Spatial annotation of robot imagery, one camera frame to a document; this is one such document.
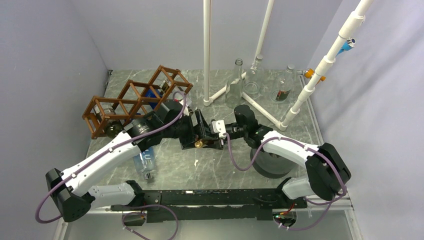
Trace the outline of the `tall clear bottle black label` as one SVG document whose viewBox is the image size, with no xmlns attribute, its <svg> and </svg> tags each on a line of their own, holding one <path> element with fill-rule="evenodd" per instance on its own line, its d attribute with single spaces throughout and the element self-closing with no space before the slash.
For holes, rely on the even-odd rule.
<svg viewBox="0 0 424 240">
<path fill-rule="evenodd" d="M 228 78 L 225 90 L 225 104 L 234 109 L 241 102 L 243 93 L 243 60 L 237 58 L 234 61 L 234 68 L 231 77 Z"/>
</svg>

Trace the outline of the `clear bottle red black label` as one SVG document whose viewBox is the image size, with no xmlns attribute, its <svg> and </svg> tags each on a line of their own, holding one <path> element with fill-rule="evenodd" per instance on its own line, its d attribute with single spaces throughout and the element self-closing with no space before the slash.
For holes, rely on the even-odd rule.
<svg viewBox="0 0 424 240">
<path fill-rule="evenodd" d="M 246 70 L 244 78 L 244 92 L 256 96 L 260 93 L 265 78 L 265 69 L 262 65 L 263 56 L 257 54 L 251 67 Z"/>
</svg>

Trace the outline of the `dark wine bottle gold cap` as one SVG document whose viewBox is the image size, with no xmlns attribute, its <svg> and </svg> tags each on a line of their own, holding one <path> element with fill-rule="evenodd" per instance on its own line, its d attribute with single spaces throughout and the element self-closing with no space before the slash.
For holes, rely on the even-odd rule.
<svg viewBox="0 0 424 240">
<path fill-rule="evenodd" d="M 204 145 L 205 143 L 202 140 L 197 140 L 196 142 L 194 142 L 195 148 L 202 148 Z"/>
</svg>

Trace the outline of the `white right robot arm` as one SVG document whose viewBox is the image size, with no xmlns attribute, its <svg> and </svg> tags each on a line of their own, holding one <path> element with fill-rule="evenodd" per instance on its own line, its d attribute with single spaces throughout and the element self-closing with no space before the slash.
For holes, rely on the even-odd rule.
<svg viewBox="0 0 424 240">
<path fill-rule="evenodd" d="M 242 138 L 251 147 L 250 163 L 247 167 L 236 164 L 239 171 L 254 167 L 265 177 L 285 178 L 275 194 L 280 207 L 287 208 L 295 199 L 312 195 L 332 203 L 347 194 L 346 183 L 352 175 L 332 144 L 308 144 L 287 137 L 258 123 L 245 104 L 234 109 L 234 116 L 235 123 L 217 123 L 213 129 L 229 145 Z"/>
</svg>

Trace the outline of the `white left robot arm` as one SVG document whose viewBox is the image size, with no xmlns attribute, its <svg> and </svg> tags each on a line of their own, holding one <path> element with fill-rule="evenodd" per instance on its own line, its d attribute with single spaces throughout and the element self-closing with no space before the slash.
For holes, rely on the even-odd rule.
<svg viewBox="0 0 424 240">
<path fill-rule="evenodd" d="M 184 107 L 167 100 L 157 111 L 133 119 L 106 146 L 82 162 L 60 171 L 56 168 L 46 175 L 49 194 L 65 222 L 73 222 L 90 209 L 122 205 L 131 210 L 143 206 L 145 192 L 134 180 L 118 185 L 98 186 L 100 179 L 122 162 L 133 158 L 162 139 L 179 139 L 182 149 L 192 149 L 210 133 L 208 123 L 199 109 L 184 115 Z"/>
</svg>

